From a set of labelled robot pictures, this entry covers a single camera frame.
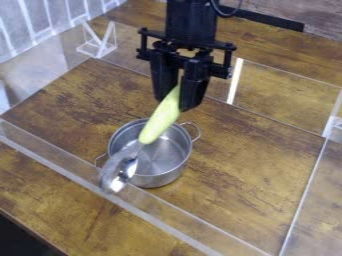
wooden table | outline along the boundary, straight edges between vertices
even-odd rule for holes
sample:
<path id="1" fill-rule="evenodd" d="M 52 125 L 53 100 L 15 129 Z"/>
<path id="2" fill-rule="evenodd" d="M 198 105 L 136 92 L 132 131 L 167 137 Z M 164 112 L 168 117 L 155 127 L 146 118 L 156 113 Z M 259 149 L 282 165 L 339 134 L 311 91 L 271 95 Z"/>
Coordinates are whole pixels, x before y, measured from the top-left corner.
<path id="1" fill-rule="evenodd" d="M 132 4 L 143 2 L 147 6 L 136 7 L 140 15 L 134 20 L 127 17 L 135 9 L 128 5 L 110 16 L 131 25 L 162 19 L 155 16 L 162 4 Z M 342 80 L 334 72 L 341 62 L 338 52 L 333 56 L 330 51 L 322 51 L 338 49 L 341 44 L 247 21 L 230 22 L 239 54 L 248 59 L 301 74 L 315 70 L 313 76 L 330 82 Z M 101 30 L 103 18 L 93 24 Z M 224 38 L 226 29 L 219 34 Z M 303 43 L 311 48 L 303 49 Z M 322 48 L 314 51 L 318 44 Z M 337 58 L 335 63 L 325 62 L 329 58 Z M 156 102 L 151 100 L 150 84 L 147 77 L 100 60 L 88 60 L 3 119 L 92 162 L 106 151 L 114 131 L 128 121 L 151 115 Z M 180 119 L 194 121 L 203 136 L 182 179 L 150 192 L 277 254 L 323 139 L 210 99 Z M 63 252 L 202 254 L 7 145 L 0 145 L 0 151 L 1 211 Z"/>

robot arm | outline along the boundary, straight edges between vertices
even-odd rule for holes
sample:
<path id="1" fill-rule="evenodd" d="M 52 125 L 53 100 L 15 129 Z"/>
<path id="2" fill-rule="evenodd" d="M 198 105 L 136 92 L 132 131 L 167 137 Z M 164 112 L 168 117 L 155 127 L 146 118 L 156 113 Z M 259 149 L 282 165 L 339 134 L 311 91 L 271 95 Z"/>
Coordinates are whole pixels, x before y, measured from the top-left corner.
<path id="1" fill-rule="evenodd" d="M 231 17 L 219 9 L 219 0 L 168 0 L 166 31 L 139 30 L 142 35 L 138 58 L 150 61 L 154 93 L 162 101 L 179 83 L 179 69 L 184 70 L 180 80 L 180 111 L 196 107 L 203 100 L 210 77 L 231 77 L 232 43 L 215 40 L 218 16 Z M 148 37 L 159 39 L 154 48 L 147 48 Z M 179 49 L 196 51 L 194 57 L 182 56 Z M 215 63 L 214 49 L 224 51 L 223 63 Z"/>

black cable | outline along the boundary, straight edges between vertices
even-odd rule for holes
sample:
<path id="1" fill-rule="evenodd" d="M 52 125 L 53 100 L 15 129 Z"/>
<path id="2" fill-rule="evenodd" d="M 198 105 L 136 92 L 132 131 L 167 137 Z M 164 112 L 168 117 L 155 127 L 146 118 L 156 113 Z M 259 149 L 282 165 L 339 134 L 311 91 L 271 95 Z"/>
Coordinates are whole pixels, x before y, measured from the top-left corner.
<path id="1" fill-rule="evenodd" d="M 238 7 L 235 8 L 235 10 L 231 13 L 224 13 L 224 12 L 220 11 L 219 6 L 215 3 L 215 0 L 210 0 L 211 6 L 212 6 L 218 16 L 222 17 L 222 18 L 230 18 L 230 17 L 232 17 L 236 14 L 236 12 L 240 9 L 242 2 L 243 2 L 243 0 L 239 0 L 239 5 L 238 5 Z"/>

pot handle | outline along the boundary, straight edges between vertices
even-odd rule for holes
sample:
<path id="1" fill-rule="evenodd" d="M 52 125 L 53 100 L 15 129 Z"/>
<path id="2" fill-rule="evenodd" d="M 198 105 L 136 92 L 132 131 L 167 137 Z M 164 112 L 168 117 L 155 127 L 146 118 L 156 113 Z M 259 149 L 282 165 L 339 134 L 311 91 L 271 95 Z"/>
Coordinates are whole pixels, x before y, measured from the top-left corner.
<path id="1" fill-rule="evenodd" d="M 99 161 L 100 161 L 100 159 L 103 159 L 106 156 L 108 156 L 108 153 L 104 153 L 104 154 L 101 154 L 100 156 L 97 156 L 97 157 L 95 158 L 93 165 L 95 165 L 95 168 L 96 168 L 97 172 L 101 172 L 101 168 L 99 167 Z"/>
<path id="2" fill-rule="evenodd" d="M 198 136 L 192 139 L 192 142 L 195 142 L 200 138 L 200 136 L 202 136 L 202 132 L 200 132 L 200 129 L 198 128 L 198 126 L 192 122 L 184 122 L 184 123 L 182 123 L 179 125 L 180 126 L 190 125 L 191 127 L 194 127 L 196 129 Z"/>

metal pot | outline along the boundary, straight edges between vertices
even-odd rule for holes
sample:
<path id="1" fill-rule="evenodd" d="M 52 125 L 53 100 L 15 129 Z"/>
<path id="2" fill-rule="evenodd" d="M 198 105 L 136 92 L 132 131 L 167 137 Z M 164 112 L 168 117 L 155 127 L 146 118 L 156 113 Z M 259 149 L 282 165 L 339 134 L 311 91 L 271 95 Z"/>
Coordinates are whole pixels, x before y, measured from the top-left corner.
<path id="1" fill-rule="evenodd" d="M 114 156 L 138 140 L 148 119 L 126 124 L 112 135 L 108 143 L 108 156 Z M 192 139 L 184 125 L 196 129 Z M 138 168 L 130 183 L 142 188 L 155 188 L 170 184 L 182 174 L 192 151 L 192 143 L 200 137 L 199 128 L 191 123 L 172 124 L 159 139 L 144 145 L 138 155 Z"/>

